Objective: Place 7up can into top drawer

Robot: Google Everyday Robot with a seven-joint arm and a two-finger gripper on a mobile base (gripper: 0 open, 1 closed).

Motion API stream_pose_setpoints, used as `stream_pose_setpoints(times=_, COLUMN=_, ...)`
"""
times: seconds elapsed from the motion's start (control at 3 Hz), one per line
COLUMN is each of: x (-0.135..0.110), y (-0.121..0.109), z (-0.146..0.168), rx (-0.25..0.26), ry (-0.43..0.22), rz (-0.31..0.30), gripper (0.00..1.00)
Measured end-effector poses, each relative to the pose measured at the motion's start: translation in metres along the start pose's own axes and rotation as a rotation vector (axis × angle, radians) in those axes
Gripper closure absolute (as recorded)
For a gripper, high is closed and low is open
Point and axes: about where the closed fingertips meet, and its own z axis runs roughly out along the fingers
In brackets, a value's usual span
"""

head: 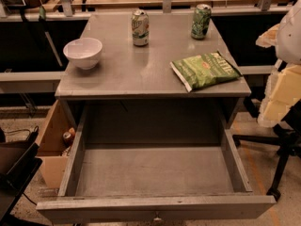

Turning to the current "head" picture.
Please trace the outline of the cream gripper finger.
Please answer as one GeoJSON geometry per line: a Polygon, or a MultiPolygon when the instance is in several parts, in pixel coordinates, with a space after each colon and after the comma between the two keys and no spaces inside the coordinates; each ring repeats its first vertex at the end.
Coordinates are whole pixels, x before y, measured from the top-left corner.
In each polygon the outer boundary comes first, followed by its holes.
{"type": "Polygon", "coordinates": [[[274,127],[301,99],[301,66],[289,64],[280,73],[273,71],[264,93],[257,122],[263,127],[274,127]]]}
{"type": "Polygon", "coordinates": [[[275,46],[277,43],[277,32],[278,32],[279,24],[275,24],[268,30],[266,30],[263,34],[258,36],[256,40],[256,44],[263,48],[269,48],[271,46],[275,46]]]}

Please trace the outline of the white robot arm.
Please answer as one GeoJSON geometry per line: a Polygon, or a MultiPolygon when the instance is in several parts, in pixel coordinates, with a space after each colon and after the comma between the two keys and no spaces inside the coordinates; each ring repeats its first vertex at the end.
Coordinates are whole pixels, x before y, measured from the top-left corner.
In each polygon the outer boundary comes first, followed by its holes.
{"type": "Polygon", "coordinates": [[[286,62],[284,69],[273,69],[268,77],[265,97],[261,102],[258,124],[274,127],[301,99],[301,0],[282,18],[279,24],[261,34],[256,44],[268,48],[274,46],[279,61],[286,62]]]}

